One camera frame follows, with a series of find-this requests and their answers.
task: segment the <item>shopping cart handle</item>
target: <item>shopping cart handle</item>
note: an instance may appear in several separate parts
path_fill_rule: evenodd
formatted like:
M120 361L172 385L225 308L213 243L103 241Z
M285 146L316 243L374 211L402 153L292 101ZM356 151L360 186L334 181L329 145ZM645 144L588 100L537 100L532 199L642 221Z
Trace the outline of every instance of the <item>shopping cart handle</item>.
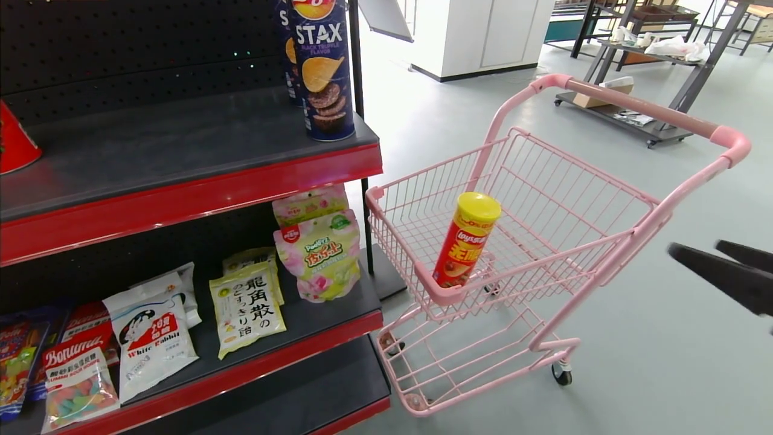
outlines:
M537 93L548 87L568 89L684 128L689 132L693 132L709 139L712 143L727 148L727 151L723 153L722 156L730 160L730 167L737 165L741 160L745 159L751 151L751 143L749 140L734 128L716 125L712 122L704 121L686 113L666 108L649 101L640 100L610 88L600 87L595 84L577 80L566 74L548 74L535 80L530 86Z

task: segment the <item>potato chip image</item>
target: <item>potato chip image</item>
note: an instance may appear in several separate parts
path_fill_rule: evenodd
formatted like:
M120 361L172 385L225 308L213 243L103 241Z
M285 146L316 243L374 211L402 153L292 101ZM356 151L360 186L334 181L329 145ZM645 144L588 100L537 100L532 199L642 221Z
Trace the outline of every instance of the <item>potato chip image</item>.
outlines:
M284 44L284 53L288 55L288 59L292 63L298 63L298 60L295 58L295 43L292 38L288 39Z
M303 84L309 92L322 92L330 83L335 72L341 66L344 57L330 59L329 57L312 57L306 60L301 67Z
M465 272L467 272L470 269L469 265L463 265L459 264L457 262L446 262L445 263L445 274L451 278L456 278L457 276L461 276Z

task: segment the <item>cardboard box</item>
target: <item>cardboard box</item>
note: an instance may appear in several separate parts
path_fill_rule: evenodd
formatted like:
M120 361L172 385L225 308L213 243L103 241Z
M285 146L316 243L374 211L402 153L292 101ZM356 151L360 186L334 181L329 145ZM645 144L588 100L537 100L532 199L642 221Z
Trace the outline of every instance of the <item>cardboard box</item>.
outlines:
M622 92L624 94L630 94L633 91L632 84L625 84L623 86L610 87L613 91ZM596 98L588 97L584 94L577 94L574 96L574 103L582 108L597 108L599 106L605 106L609 104L606 101L597 100Z

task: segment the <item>pegboard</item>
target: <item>pegboard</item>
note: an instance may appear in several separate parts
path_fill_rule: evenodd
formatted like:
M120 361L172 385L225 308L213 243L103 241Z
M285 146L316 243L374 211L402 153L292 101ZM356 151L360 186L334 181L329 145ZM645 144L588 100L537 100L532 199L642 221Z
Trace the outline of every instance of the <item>pegboard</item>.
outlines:
M222 261L274 246L271 203L201 217L2 268L0 314L46 303L87 303L187 262L197 279L222 276Z
M24 123L281 86L274 0L3 0L0 93Z

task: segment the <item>red shelf edge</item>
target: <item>red shelf edge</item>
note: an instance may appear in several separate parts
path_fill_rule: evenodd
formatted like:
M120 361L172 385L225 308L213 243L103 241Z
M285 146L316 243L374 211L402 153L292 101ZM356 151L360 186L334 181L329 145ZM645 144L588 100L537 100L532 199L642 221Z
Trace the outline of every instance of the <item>red shelf edge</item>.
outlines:
M208 399L241 387L242 385L262 378L265 375L269 375L298 361L310 358L357 337L362 337L382 326L383 317L380 311L366 314L326 332L317 334L296 344L287 346L286 348L279 349L269 355L246 361L235 367L200 379L197 382L191 382L188 385L183 385L167 393L152 396L141 402L116 409L112 413L105 414L95 420L89 420L81 424L63 428L61 431L57 431L56 434L119 433L124 430L129 430L152 420L205 402ZM351 426L354 423L389 408L389 398L386 398L386 408L378 408L379 410L376 411L371 410L371 413L365 412L366 409L370 409L372 406L380 403L381 401L367 406L356 413L349 414L347 417L322 429L327 429L327 427L336 424L343 424L340 422L344 420L349 421L349 419L354 419L356 414L361 414L359 420L353 420L352 423L349 424L349 426Z
M371 403L370 405L355 411L348 416L345 416L339 420L330 423L329 425L312 432L311 435L335 435L350 427L369 419L376 414L382 413L390 408L390 399L385 397L378 402Z
M0 266L382 172L375 143L2 222Z

